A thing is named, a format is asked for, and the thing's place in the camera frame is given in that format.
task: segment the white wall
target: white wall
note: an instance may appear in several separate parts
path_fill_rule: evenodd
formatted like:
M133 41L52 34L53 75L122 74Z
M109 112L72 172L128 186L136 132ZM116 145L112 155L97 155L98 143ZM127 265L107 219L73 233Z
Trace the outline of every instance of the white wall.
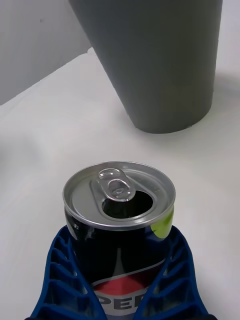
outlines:
M67 0L0 0L0 105L90 46Z

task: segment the white surface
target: white surface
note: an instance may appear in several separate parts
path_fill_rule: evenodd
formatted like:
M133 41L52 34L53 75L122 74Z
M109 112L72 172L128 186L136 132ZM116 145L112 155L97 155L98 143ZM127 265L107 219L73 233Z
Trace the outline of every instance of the white surface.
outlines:
M213 106L181 132L135 129L98 58L84 54L0 116L0 318L23 320L41 293L51 242L65 224L62 189L103 161L141 162L176 187L174 224L191 247L198 289L218 320L240 316L240 25L225 4Z

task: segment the can lid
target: can lid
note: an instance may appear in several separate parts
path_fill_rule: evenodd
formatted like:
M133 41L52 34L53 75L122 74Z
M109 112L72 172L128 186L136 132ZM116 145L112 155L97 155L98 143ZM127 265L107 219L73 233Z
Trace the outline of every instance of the can lid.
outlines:
M133 230L165 218L175 188L162 172L135 162L104 162L74 174L63 189L65 210L104 230Z

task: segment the can opening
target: can opening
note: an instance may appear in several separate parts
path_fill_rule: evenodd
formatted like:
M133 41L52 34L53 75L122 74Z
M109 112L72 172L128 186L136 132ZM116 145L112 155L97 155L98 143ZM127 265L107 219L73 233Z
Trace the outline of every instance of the can opening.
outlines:
M151 209L153 203L153 199L149 194L137 190L134 198L127 202L106 199L102 203L102 210L109 217L126 219L144 214Z

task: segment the pepsi can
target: pepsi can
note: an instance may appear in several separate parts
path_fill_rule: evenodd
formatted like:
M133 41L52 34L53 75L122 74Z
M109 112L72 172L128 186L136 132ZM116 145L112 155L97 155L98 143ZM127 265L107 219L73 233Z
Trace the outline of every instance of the pepsi can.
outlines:
M73 175L63 190L79 270L108 320L133 318L168 255L175 188L140 163L104 162Z

